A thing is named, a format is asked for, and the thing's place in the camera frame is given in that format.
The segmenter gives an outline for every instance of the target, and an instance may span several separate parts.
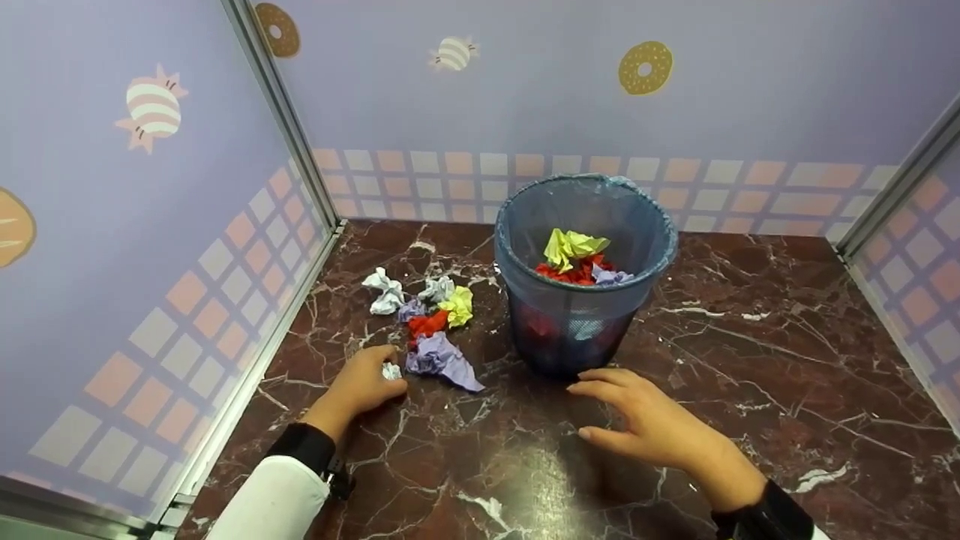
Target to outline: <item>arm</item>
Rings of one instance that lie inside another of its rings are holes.
[[[299,421],[307,426],[314,441],[328,439],[339,446],[357,414],[406,392],[405,380],[383,378],[384,361],[396,362],[393,346],[364,349],[347,361],[330,389]],[[302,452],[289,450],[286,445],[284,449],[276,445],[271,448],[270,456],[260,461],[233,496],[207,540],[303,538],[330,489],[315,472],[315,463],[304,463],[289,455]]]
[[[616,407],[625,431],[580,428],[601,448],[658,467],[685,471],[700,485],[726,540],[828,540],[813,520],[767,479],[733,442],[671,400],[652,382],[625,369],[580,374],[567,390]]]

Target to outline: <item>left hand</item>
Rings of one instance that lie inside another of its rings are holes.
[[[407,381],[384,379],[383,362],[396,363],[396,347],[369,347],[353,355],[301,421],[338,442],[356,415],[405,394]]]

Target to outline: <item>trash can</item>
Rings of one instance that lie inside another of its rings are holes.
[[[634,277],[599,286],[538,274],[554,228],[608,238],[604,260]],[[534,371],[559,379],[610,362],[677,252],[677,230],[663,208],[630,180],[599,174],[525,186],[500,208],[493,234],[516,351]]]

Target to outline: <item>marble table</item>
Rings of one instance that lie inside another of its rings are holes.
[[[405,341],[368,313],[375,266],[413,292],[441,274],[473,290],[475,317],[450,338],[489,389],[412,377],[405,401],[363,417],[356,491],[309,538],[712,538],[686,475],[590,448],[575,430],[615,415],[513,353],[491,233],[349,223],[178,538],[203,537],[345,357]],[[615,362],[734,439],[832,538],[960,538],[957,439],[825,240],[683,234]]]

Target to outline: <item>hand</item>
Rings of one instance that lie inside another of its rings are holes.
[[[369,347],[353,355],[326,393],[300,421],[339,442],[356,415],[406,393],[406,380],[384,379],[383,362],[387,361],[396,364],[396,347],[393,345]]]
[[[671,400],[652,382],[619,368],[592,369],[571,384],[571,394],[616,407],[626,431],[580,428],[590,444],[651,465],[687,472],[717,512],[757,503],[766,478],[733,442]]]

